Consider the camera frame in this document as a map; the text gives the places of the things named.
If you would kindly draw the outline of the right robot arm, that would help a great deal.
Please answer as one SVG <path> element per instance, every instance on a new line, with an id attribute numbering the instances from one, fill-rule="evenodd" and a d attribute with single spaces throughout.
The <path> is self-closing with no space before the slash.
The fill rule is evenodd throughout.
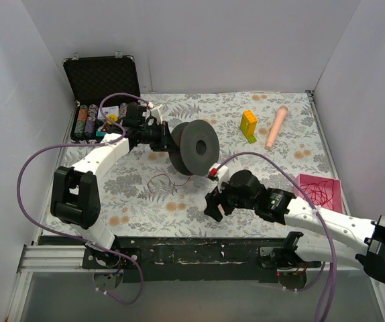
<path id="1" fill-rule="evenodd" d="M 265 267 L 335 262 L 385 284 L 385 216 L 362 219 L 311 207 L 291 192 L 265 187 L 249 170 L 230 174 L 226 166 L 213 166 L 208 177 L 217 186 L 205 196 L 205 215 L 220 222 L 235 209 L 248 209 L 264 221 L 293 228 L 280 247 L 261 248 Z"/>

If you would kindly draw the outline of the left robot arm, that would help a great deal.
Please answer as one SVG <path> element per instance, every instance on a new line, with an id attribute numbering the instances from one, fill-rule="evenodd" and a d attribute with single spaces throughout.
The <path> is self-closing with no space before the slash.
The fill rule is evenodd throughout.
<path id="1" fill-rule="evenodd" d="M 162 119 L 161 105 L 130 104 L 122 129 L 106 133 L 101 143 L 70 168 L 59 167 L 54 173 L 50 212 L 99 249 L 98 261 L 106 268 L 120 262 L 120 251 L 113 247 L 115 235 L 100 218 L 99 184 L 119 159 L 139 144 L 147 144 L 157 151 L 174 147 L 168 123 Z"/>

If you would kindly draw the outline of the black cable spool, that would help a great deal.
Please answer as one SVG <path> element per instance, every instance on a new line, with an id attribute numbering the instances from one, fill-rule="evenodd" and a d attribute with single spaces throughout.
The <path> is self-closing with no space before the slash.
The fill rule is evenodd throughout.
<path id="1" fill-rule="evenodd" d="M 206 176 L 219 159 L 219 139 L 208 122 L 178 124 L 171 132 L 177 149 L 169 153 L 173 167 L 186 176 Z"/>

